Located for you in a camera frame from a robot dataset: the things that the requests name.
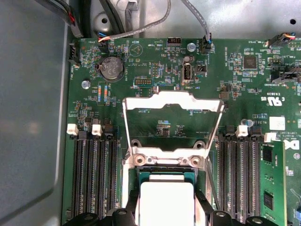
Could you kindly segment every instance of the small chip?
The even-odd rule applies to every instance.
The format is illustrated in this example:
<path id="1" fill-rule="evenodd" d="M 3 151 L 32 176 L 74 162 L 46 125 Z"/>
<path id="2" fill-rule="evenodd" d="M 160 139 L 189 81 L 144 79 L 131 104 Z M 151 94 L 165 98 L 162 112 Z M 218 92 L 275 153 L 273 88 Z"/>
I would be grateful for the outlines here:
<path id="1" fill-rule="evenodd" d="M 168 136 L 169 136 L 169 129 L 164 128 L 164 129 L 162 130 L 162 135 L 163 135 L 164 137 L 168 137 Z"/>
<path id="2" fill-rule="evenodd" d="M 90 117 L 85 118 L 85 123 L 91 123 L 91 122 L 92 122 L 92 118 L 90 118 Z"/>
<path id="3" fill-rule="evenodd" d="M 244 56 L 244 69 L 257 69 L 255 56 Z"/>
<path id="4" fill-rule="evenodd" d="M 229 100 L 229 92 L 221 92 L 221 100 Z"/>
<path id="5" fill-rule="evenodd" d="M 269 194 L 267 192 L 264 192 L 264 194 L 263 194 L 263 204 L 266 207 L 273 210 L 274 209 L 274 197 L 271 194 Z"/>
<path id="6" fill-rule="evenodd" d="M 268 162 L 272 162 L 272 150 L 273 148 L 272 147 L 269 147 L 269 146 L 263 146 L 263 160 L 264 161 L 268 161 Z"/>

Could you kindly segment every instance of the green circuit board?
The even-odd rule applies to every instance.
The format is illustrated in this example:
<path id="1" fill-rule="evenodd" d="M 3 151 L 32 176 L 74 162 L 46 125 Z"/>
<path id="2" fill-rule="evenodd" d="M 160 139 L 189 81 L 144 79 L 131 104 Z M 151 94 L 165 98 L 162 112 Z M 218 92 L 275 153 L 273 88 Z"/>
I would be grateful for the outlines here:
<path id="1" fill-rule="evenodd" d="M 109 208 L 121 206 L 121 159 L 127 151 L 122 100 L 125 97 L 151 97 L 162 90 L 184 90 L 195 98 L 225 102 L 219 131 L 227 125 L 236 128 L 242 119 L 251 119 L 254 126 L 261 128 L 262 134 L 275 132 L 277 139 L 285 142 L 285 155 L 278 161 L 284 161 L 282 172 L 286 175 L 286 188 L 280 192 L 286 192 L 286 195 L 273 202 L 284 205 L 286 199 L 287 220 L 294 226 L 299 225 L 295 212 L 301 199 L 301 180 L 298 180 L 301 175 L 301 84 L 296 80 L 274 83 L 271 76 L 287 67 L 301 66 L 301 40 L 276 49 L 266 47 L 265 40 L 213 40 L 208 55 L 200 53 L 200 42 L 200 39 L 181 39 L 179 46 L 171 47 L 164 38 L 124 38 L 109 42 L 106 52 L 99 48 L 96 39 L 76 40 L 80 65 L 71 65 L 67 122 L 77 124 L 79 131 L 90 132 L 92 120 L 98 119 L 103 130 L 112 136 L 102 136 L 100 143 L 66 140 L 62 223 L 84 210 L 99 213 L 98 209 L 101 209 L 104 216 Z M 196 45 L 194 52 L 187 50 L 189 43 Z M 95 68 L 108 57 L 117 57 L 123 62 L 124 76 L 117 82 L 106 81 Z M 189 57 L 185 62 L 192 71 L 189 81 L 183 80 L 185 57 Z M 84 80 L 90 82 L 88 89 L 82 88 Z M 129 133 L 131 139 L 138 139 L 142 146 L 167 151 L 191 148 L 197 140 L 208 140 L 214 117 L 214 113 L 186 111 L 178 105 L 157 110 L 135 109 L 128 111 Z M 219 140 L 216 136 L 210 156 L 214 180 L 219 187 L 217 150 Z M 101 168 L 95 160 L 98 157 L 103 158 Z M 77 186 L 75 180 L 81 189 L 77 200 L 72 193 Z M 92 185 L 83 183 L 90 180 L 93 180 Z M 279 185 L 271 183 L 270 186 L 273 189 Z M 100 188 L 103 188 L 101 200 Z M 262 206 L 264 196 L 258 194 L 258 197 Z M 76 201 L 88 204 L 75 210 L 72 208 Z M 261 211 L 262 216 L 266 216 L 262 208 Z M 270 219 L 284 226 L 284 221 L 277 222 L 276 217 L 284 216 L 283 211 L 278 208 L 268 212 Z"/>

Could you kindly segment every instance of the white dimm latch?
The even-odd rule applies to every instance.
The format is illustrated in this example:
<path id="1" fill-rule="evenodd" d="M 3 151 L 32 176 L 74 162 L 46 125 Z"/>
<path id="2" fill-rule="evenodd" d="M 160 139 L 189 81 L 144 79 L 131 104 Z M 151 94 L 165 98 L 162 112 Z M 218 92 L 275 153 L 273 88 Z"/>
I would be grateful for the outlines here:
<path id="1" fill-rule="evenodd" d="M 77 125 L 74 123 L 68 123 L 67 125 L 67 134 L 77 136 L 79 133 L 79 129 Z"/>
<path id="2" fill-rule="evenodd" d="M 101 137 L 103 133 L 102 126 L 100 124 L 92 125 L 92 135 Z"/>
<path id="3" fill-rule="evenodd" d="M 246 137 L 248 136 L 248 126 L 246 125 L 239 125 L 237 126 L 237 130 L 235 132 L 237 137 Z"/>

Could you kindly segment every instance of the label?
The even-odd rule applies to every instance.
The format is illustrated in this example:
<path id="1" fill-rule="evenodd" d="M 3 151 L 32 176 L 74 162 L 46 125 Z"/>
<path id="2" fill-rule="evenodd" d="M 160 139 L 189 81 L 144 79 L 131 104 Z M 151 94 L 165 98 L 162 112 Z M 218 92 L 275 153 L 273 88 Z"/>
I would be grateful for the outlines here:
<path id="1" fill-rule="evenodd" d="M 269 118 L 270 130 L 285 130 L 285 117 L 270 117 Z"/>

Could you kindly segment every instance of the dimm slot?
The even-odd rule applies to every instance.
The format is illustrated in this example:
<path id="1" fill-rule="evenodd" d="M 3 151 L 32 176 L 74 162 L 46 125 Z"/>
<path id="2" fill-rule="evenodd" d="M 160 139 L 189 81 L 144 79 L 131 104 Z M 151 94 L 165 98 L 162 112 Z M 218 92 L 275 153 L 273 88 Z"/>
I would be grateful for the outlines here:
<path id="1" fill-rule="evenodd" d="M 77 198 L 78 194 L 78 160 L 79 158 L 79 142 L 74 141 L 74 162 L 73 162 L 73 181 L 72 181 L 72 201 L 71 201 L 71 217 L 74 218 L 77 215 Z"/>
<path id="2" fill-rule="evenodd" d="M 219 141 L 219 150 L 218 150 L 218 153 L 217 153 L 217 162 L 218 162 L 218 165 L 217 165 L 217 178 L 218 178 L 218 183 L 217 183 L 217 189 L 218 189 L 218 198 L 219 198 L 219 203 L 220 203 L 220 206 L 221 206 L 221 210 L 223 210 L 223 202 L 224 202 L 224 196 L 223 196 L 223 191 L 224 191 L 224 187 L 223 187 L 223 176 L 224 176 L 224 173 L 223 173 L 223 161 L 224 161 L 224 158 L 223 158 L 223 150 L 224 150 L 224 146 L 225 146 L 225 143 L 223 141 Z"/>
<path id="3" fill-rule="evenodd" d="M 240 196 L 239 196 L 239 171 L 240 171 L 240 162 L 239 160 L 239 152 L 238 152 L 239 144 L 235 143 L 235 219 L 238 219 L 238 211 L 240 208 Z"/>
<path id="4" fill-rule="evenodd" d="M 87 151 L 87 212 L 94 213 L 93 210 L 93 183 L 94 183 L 94 142 L 89 140 L 89 149 Z"/>
<path id="5" fill-rule="evenodd" d="M 229 144 L 229 213 L 233 218 L 235 218 L 237 213 L 237 145 L 234 141 L 231 141 Z"/>
<path id="6" fill-rule="evenodd" d="M 104 200 L 105 200 L 105 141 L 101 141 L 97 148 L 97 176 L 96 176 L 96 201 L 95 209 L 98 217 L 102 219 L 104 217 Z"/>
<path id="7" fill-rule="evenodd" d="M 224 146 L 224 150 L 223 150 L 223 210 L 224 211 L 228 211 L 228 152 L 229 152 L 229 148 L 230 148 L 230 143 L 229 141 L 226 142 L 225 146 Z"/>
<path id="8" fill-rule="evenodd" d="M 88 172 L 88 141 L 82 141 L 82 167 L 81 167 L 81 188 L 80 188 L 80 212 L 87 212 L 87 172 Z"/>
<path id="9" fill-rule="evenodd" d="M 242 140 L 239 142 L 241 153 L 241 168 L 240 168 L 240 222 L 245 222 L 248 216 L 248 201 L 246 195 L 247 190 L 247 142 Z"/>
<path id="10" fill-rule="evenodd" d="M 250 216 L 254 216 L 254 208 L 253 208 L 253 192 L 254 192 L 254 151 L 253 151 L 253 142 L 247 143 L 247 199 L 248 199 L 248 213 Z"/>
<path id="11" fill-rule="evenodd" d="M 253 194 L 253 201 L 254 201 L 254 215 L 260 216 L 261 209 L 260 209 L 260 143 L 253 142 L 253 168 L 254 168 L 254 194 Z"/>
<path id="12" fill-rule="evenodd" d="M 108 211 L 115 207 L 116 203 L 116 185 L 117 185 L 117 142 L 116 140 L 109 141 L 109 197 L 108 197 Z"/>

